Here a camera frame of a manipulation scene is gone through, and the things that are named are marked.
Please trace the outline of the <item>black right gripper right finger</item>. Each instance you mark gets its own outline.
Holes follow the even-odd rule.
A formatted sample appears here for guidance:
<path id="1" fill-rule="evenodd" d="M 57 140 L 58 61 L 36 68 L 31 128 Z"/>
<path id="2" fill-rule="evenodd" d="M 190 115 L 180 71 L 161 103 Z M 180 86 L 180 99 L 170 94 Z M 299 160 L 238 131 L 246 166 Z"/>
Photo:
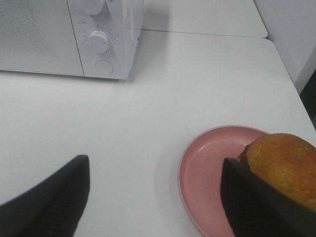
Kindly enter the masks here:
<path id="1" fill-rule="evenodd" d="M 236 237 L 314 237 L 316 213 L 286 197 L 234 158 L 223 161 L 220 196 Z"/>

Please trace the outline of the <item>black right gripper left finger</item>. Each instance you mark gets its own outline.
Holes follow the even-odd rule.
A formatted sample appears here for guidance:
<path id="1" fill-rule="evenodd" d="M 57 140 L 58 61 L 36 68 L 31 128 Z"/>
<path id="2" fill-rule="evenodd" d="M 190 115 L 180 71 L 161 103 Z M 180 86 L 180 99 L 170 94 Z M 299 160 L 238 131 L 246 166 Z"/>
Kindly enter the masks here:
<path id="1" fill-rule="evenodd" d="M 1 204 L 2 237 L 72 237 L 89 196 L 89 158 L 78 155 L 23 194 Z"/>

